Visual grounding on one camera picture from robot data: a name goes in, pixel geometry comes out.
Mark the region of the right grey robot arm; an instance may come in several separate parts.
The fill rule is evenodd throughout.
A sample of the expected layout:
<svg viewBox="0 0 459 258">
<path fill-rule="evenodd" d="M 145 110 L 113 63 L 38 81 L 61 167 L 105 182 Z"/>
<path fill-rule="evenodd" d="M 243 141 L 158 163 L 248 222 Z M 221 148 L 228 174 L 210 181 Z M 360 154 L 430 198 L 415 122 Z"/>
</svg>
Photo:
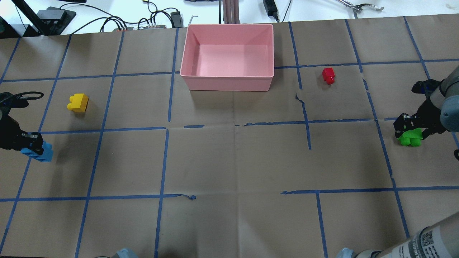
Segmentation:
<svg viewBox="0 0 459 258">
<path fill-rule="evenodd" d="M 426 99 L 413 115 L 402 113 L 393 123 L 395 138 L 403 146 L 411 145 L 408 131 L 415 131 L 420 139 L 445 131 L 459 130 L 459 68 L 456 67 L 444 80 L 416 82 L 411 91 L 424 94 Z"/>
</svg>

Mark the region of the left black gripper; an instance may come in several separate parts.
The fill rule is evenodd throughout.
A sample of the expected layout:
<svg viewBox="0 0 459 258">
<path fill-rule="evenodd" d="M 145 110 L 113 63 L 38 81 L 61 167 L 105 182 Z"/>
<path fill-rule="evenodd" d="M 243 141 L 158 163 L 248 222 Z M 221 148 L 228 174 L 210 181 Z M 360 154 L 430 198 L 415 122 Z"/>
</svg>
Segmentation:
<svg viewBox="0 0 459 258">
<path fill-rule="evenodd" d="M 22 130 L 18 122 L 9 116 L 9 113 L 11 109 L 26 108 L 29 106 L 29 101 L 40 99 L 43 96 L 42 92 L 1 93 L 0 147 L 2 149 L 20 151 L 22 148 L 35 150 L 41 147 L 44 142 L 41 134 Z"/>
</svg>

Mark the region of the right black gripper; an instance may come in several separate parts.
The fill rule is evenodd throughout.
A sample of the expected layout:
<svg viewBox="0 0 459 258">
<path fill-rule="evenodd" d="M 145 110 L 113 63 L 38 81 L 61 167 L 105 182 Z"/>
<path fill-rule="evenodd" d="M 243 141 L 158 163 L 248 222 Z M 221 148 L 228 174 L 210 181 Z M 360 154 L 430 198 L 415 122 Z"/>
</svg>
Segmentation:
<svg viewBox="0 0 459 258">
<path fill-rule="evenodd" d="M 440 122 L 440 108 L 436 107 L 431 101 L 431 97 L 436 90 L 440 89 L 443 81 L 426 80 L 416 82 L 411 91 L 415 94 L 424 94 L 426 100 L 420 105 L 417 112 L 413 115 L 402 113 L 393 123 L 395 137 L 400 138 L 403 133 L 417 128 L 424 128 L 423 139 L 432 134 L 441 134 L 446 128 Z"/>
</svg>

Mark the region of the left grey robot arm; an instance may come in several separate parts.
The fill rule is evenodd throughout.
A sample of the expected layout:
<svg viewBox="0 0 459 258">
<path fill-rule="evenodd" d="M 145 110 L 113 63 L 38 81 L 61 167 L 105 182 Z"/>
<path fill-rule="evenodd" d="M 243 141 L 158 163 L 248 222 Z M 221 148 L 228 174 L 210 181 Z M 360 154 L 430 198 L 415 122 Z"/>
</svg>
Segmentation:
<svg viewBox="0 0 459 258">
<path fill-rule="evenodd" d="M 27 153 L 37 156 L 44 153 L 44 140 L 40 133 L 28 133 L 21 129 L 16 120 L 9 116 L 10 110 L 14 108 L 26 108 L 29 101 L 37 100 L 44 96 L 38 91 L 28 91 L 18 94 L 10 92 L 1 93 L 0 98 L 0 147 L 5 150 L 21 151 L 26 149 Z"/>
</svg>

